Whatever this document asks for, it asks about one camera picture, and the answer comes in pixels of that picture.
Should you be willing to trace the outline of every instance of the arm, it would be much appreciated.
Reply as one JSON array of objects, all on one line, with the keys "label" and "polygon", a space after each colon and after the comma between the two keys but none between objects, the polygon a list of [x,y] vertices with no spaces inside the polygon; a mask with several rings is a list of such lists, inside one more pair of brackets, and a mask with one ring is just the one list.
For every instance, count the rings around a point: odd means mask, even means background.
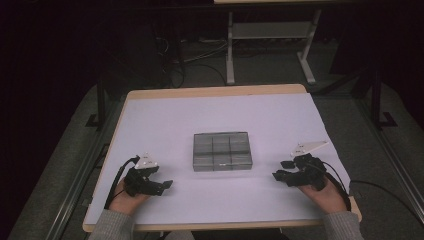
[{"label": "arm", "polygon": [[110,203],[108,210],[103,210],[97,221],[90,240],[131,239],[134,220],[132,215],[136,209],[145,202],[149,196],[138,194],[129,196],[124,189],[124,181],[120,181],[115,189],[115,198]]},{"label": "arm", "polygon": [[299,189],[326,214],[323,220],[328,239],[363,239],[358,216],[347,211],[336,186],[327,178],[325,181],[326,186],[321,191],[316,191],[311,185],[300,186]]}]

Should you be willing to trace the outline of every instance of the person's right hand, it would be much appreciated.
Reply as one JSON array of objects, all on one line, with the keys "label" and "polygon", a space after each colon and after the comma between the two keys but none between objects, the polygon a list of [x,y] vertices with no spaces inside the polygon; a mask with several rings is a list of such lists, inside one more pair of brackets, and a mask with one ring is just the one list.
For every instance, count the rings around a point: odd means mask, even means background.
[{"label": "person's right hand", "polygon": [[324,181],[326,186],[321,191],[315,190],[311,185],[299,186],[298,188],[315,202],[325,214],[347,211],[346,204],[337,187],[327,177]]}]

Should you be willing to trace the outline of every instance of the white tabletop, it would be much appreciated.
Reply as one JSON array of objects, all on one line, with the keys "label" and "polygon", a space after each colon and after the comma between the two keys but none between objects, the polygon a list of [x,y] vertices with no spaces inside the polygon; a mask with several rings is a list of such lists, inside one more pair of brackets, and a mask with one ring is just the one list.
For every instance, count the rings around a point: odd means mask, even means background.
[{"label": "white tabletop", "polygon": [[[228,131],[248,132],[252,169],[194,172],[194,134]],[[316,224],[321,211],[297,188],[275,181],[272,173],[281,169],[281,161],[293,159],[290,152],[299,142],[322,140],[330,144],[312,155],[331,164],[348,186],[349,176],[308,93],[129,97],[84,229],[91,231],[97,222],[119,167],[145,152],[160,166],[150,180],[174,183],[162,196],[150,198],[139,208],[134,216],[138,230]]]}]

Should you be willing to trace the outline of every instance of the gray sleeve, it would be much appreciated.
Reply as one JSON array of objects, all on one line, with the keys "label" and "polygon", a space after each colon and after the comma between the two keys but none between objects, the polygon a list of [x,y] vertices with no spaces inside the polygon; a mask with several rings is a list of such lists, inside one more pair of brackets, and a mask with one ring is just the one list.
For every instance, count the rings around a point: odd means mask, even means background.
[{"label": "gray sleeve", "polygon": [[89,240],[132,239],[134,220],[123,213],[103,210]]},{"label": "gray sleeve", "polygon": [[351,212],[338,212],[324,216],[324,225],[329,240],[360,240],[358,216]]}]

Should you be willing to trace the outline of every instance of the clear plastic organizer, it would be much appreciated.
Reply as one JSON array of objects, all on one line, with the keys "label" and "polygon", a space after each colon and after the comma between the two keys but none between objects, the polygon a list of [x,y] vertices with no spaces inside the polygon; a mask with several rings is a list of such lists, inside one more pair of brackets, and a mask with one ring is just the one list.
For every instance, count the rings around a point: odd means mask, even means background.
[{"label": "clear plastic organizer", "polygon": [[252,169],[247,132],[199,133],[194,135],[195,172]]}]

